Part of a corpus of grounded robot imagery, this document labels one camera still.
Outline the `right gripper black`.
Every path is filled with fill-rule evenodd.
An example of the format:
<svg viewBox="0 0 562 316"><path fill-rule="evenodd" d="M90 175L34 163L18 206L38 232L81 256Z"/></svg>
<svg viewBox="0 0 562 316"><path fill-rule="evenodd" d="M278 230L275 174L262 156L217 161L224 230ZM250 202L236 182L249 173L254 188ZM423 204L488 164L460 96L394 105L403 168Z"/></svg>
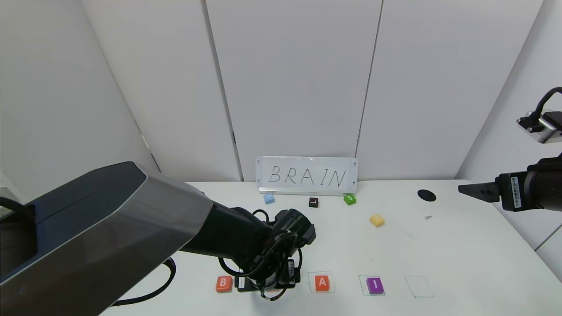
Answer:
<svg viewBox="0 0 562 316"><path fill-rule="evenodd" d="M496 182L459 185L458 192L487 203L501 201L510 212L562 210L560 165L532 165L523 172L504 173Z"/></svg>

